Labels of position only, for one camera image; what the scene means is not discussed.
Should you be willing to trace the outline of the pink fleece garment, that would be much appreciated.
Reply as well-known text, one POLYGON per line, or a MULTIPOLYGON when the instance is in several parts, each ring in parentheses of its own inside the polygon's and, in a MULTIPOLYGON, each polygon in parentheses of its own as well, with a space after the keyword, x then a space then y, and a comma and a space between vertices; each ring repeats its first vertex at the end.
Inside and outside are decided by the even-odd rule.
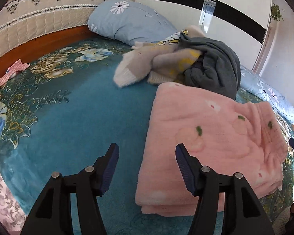
POLYGON ((190 216, 198 200, 186 189, 178 144, 219 174, 240 172, 262 198, 283 187, 288 145, 268 102, 239 103, 167 82, 156 92, 135 202, 143 214, 190 216))

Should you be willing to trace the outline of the pink striped small cloth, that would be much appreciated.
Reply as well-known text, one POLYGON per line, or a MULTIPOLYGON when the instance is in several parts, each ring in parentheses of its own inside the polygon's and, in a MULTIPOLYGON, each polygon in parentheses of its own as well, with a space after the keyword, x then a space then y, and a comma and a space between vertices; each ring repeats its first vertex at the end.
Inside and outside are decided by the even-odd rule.
POLYGON ((18 72, 22 72, 30 67, 30 64, 23 63, 20 59, 13 63, 6 71, 6 74, 0 78, 0 87, 12 79, 18 72))

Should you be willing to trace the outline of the teal floral blanket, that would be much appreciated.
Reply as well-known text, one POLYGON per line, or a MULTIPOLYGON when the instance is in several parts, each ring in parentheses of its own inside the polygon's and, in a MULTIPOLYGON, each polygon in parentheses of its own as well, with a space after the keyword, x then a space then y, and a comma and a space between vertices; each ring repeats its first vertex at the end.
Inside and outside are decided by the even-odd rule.
MULTIPOLYGON (((22 234, 189 233, 195 213, 143 214, 135 202, 161 84, 144 78, 116 85, 116 68, 130 51, 105 38, 83 41, 43 56, 0 88, 0 173, 27 216, 22 234)), ((185 85, 183 73, 174 83, 185 85)), ((294 151, 288 143, 294 134, 274 113, 288 151, 283 187, 256 195, 267 223, 288 213, 294 199, 294 151)), ((199 201, 179 146, 185 145, 175 148, 179 170, 199 201)))

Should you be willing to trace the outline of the white black wardrobe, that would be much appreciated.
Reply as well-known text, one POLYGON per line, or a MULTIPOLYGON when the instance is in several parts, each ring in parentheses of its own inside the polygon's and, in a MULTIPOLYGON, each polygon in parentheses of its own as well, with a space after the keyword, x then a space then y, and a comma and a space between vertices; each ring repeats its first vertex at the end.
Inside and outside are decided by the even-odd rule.
POLYGON ((166 17, 176 29, 201 28, 228 45, 253 69, 269 25, 272 0, 137 0, 166 17))

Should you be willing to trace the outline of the green plant on wardrobe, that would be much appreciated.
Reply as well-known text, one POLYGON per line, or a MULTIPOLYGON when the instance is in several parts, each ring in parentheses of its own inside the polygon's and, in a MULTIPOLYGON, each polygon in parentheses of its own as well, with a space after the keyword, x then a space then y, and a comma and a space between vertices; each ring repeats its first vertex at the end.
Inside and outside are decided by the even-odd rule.
POLYGON ((277 21, 280 22, 281 20, 283 21, 284 18, 280 12, 280 7, 278 4, 273 3, 271 6, 271 14, 270 14, 270 22, 277 21))

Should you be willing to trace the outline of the wooden bed frame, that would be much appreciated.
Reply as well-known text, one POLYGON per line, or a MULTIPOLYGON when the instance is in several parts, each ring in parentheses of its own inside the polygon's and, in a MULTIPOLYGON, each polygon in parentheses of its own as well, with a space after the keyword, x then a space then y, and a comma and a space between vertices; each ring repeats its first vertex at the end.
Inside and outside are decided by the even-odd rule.
POLYGON ((69 28, 30 40, 0 58, 0 78, 15 61, 21 60, 23 63, 31 63, 38 58, 66 47, 72 43, 94 38, 95 33, 91 32, 86 25, 69 28))

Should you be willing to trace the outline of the light blue floral quilt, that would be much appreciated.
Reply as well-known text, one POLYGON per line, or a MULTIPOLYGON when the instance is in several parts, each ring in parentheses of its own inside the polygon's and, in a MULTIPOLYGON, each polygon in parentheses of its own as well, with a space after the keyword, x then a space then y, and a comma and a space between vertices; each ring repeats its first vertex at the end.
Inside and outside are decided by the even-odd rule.
POLYGON ((240 87, 242 89, 263 101, 269 102, 281 116, 294 125, 294 107, 285 96, 243 65, 240 66, 240 74, 240 87))

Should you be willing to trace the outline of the beige quilted headboard cover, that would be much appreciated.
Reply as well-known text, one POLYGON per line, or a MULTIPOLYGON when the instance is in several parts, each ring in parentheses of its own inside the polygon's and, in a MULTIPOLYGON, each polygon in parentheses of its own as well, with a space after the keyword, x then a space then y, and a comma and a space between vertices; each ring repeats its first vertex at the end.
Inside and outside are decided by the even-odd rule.
POLYGON ((104 1, 8 0, 0 11, 0 58, 45 34, 86 25, 89 15, 104 1))

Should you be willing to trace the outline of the beige knit sweater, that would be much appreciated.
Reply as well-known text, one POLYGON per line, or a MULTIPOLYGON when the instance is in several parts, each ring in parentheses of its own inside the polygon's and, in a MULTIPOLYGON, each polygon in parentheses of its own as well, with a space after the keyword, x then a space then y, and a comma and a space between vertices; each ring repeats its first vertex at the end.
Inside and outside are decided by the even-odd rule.
POLYGON ((150 84, 174 82, 190 68, 202 54, 199 50, 184 48, 181 37, 204 37, 204 32, 191 25, 158 43, 136 42, 132 51, 123 54, 113 81, 120 88, 148 79, 150 84))

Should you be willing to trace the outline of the dark grey hoodie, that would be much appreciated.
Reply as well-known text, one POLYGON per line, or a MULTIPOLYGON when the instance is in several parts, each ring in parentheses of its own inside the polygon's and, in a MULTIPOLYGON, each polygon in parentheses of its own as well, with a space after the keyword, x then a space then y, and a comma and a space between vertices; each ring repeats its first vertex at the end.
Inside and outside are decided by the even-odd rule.
POLYGON ((183 72, 183 83, 209 90, 233 100, 240 88, 240 60, 225 43, 207 37, 181 35, 181 46, 200 51, 193 65, 183 72))

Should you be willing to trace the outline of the blue floral pillow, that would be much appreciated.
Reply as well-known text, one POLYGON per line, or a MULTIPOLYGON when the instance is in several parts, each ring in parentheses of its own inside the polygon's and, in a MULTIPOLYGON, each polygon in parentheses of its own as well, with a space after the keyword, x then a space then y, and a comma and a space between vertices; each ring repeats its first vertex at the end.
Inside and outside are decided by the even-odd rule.
POLYGON ((178 30, 156 10, 127 0, 107 0, 89 16, 90 31, 129 46, 138 42, 158 42, 178 30))

